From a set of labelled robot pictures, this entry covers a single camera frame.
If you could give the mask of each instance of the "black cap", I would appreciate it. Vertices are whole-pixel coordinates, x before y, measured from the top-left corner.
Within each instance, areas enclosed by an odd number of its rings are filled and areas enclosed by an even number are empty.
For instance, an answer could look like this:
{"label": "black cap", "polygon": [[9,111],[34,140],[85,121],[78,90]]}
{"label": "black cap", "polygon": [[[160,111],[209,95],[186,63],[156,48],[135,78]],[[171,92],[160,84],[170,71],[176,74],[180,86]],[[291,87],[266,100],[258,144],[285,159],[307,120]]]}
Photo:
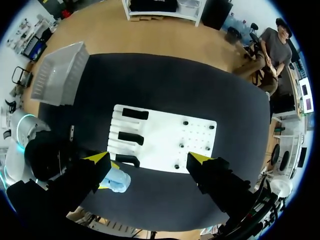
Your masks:
{"label": "black cap", "polygon": [[288,24],[286,24],[285,20],[283,20],[281,17],[279,17],[279,18],[277,18],[275,20],[275,24],[276,24],[277,27],[279,27],[279,26],[284,27],[286,29],[286,31],[288,32],[288,34],[289,34],[289,38],[292,37],[292,32],[291,32]]}

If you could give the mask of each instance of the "gray t-shirt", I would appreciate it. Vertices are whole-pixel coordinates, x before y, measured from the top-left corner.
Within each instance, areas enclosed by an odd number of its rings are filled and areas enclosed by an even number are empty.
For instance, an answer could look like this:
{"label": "gray t-shirt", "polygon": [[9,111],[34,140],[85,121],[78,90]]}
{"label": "gray t-shirt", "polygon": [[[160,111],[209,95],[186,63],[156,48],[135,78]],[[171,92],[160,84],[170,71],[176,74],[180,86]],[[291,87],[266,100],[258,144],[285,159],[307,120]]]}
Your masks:
{"label": "gray t-shirt", "polygon": [[261,35],[262,40],[265,41],[266,52],[271,58],[272,65],[276,68],[280,63],[289,65],[292,57],[292,51],[288,43],[283,44],[278,32],[268,27]]}

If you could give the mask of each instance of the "khaki pants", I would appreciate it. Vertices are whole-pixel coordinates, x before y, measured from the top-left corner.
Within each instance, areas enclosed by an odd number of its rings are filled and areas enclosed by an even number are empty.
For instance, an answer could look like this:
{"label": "khaki pants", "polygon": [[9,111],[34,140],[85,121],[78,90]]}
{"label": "khaki pants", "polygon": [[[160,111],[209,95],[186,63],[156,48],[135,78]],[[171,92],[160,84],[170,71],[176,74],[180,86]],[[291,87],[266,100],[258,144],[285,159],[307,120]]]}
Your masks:
{"label": "khaki pants", "polygon": [[[259,52],[256,60],[250,61],[247,64],[235,69],[232,73],[241,78],[247,79],[249,76],[251,76],[251,74],[261,70],[265,66],[265,56],[262,52]],[[259,88],[265,92],[268,92],[271,96],[278,88],[278,79],[274,77],[270,71],[264,71],[264,77]]]}

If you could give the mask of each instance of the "clear plastic bin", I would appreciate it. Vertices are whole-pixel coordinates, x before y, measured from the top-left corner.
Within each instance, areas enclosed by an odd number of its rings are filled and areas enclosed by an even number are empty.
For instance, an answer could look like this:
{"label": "clear plastic bin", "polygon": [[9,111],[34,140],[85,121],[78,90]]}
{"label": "clear plastic bin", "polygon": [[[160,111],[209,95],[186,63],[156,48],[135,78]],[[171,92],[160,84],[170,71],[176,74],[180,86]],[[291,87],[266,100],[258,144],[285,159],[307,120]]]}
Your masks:
{"label": "clear plastic bin", "polygon": [[177,0],[177,2],[181,15],[192,17],[196,16],[200,6],[200,2],[198,0]]}
{"label": "clear plastic bin", "polygon": [[89,53],[84,42],[46,55],[35,76],[31,99],[50,105],[73,105]]}

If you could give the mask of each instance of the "dark gray table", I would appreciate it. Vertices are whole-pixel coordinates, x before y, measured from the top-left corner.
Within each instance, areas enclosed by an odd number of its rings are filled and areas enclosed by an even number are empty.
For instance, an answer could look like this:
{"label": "dark gray table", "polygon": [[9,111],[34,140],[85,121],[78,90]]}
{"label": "dark gray table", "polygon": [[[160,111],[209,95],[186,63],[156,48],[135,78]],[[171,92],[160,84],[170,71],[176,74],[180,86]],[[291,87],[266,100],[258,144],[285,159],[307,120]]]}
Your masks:
{"label": "dark gray table", "polygon": [[[64,136],[75,125],[74,138],[80,146],[105,151],[116,104],[216,121],[212,156],[229,161],[236,175],[255,185],[270,122],[268,98],[256,86],[186,59],[97,54],[88,60],[74,105],[41,104],[39,118]],[[188,231],[228,219],[188,174],[119,165],[131,176],[128,190],[89,194],[82,203],[86,210],[152,231]]]}

